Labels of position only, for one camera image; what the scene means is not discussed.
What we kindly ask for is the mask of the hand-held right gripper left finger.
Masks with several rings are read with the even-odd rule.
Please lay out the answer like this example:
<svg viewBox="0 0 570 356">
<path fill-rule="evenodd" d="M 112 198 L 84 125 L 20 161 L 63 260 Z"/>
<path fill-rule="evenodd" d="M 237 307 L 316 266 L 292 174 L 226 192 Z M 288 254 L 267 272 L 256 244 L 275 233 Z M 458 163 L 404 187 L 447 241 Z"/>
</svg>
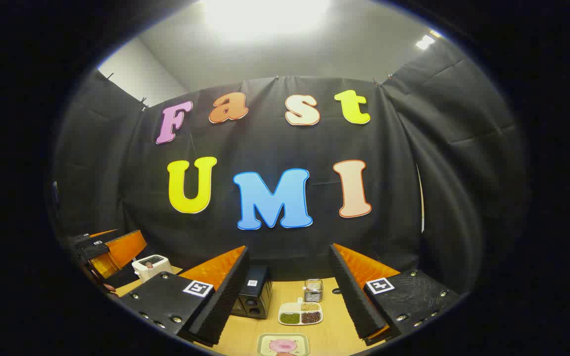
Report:
<svg viewBox="0 0 570 356">
<path fill-rule="evenodd" d="M 248 271 L 247 247 L 240 246 L 179 274 L 160 272 L 119 300 L 152 327 L 213 346 Z"/>
</svg>

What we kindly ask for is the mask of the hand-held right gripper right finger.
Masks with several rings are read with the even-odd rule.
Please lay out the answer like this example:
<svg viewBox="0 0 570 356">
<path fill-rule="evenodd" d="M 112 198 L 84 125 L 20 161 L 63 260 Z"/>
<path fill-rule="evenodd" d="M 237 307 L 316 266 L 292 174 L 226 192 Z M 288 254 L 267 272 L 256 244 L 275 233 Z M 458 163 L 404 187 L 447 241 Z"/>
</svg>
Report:
<svg viewBox="0 0 570 356">
<path fill-rule="evenodd" d="M 461 298 L 420 269 L 400 272 L 342 245 L 330 245 L 329 259 L 355 331 L 367 345 L 412 333 Z"/>
</svg>

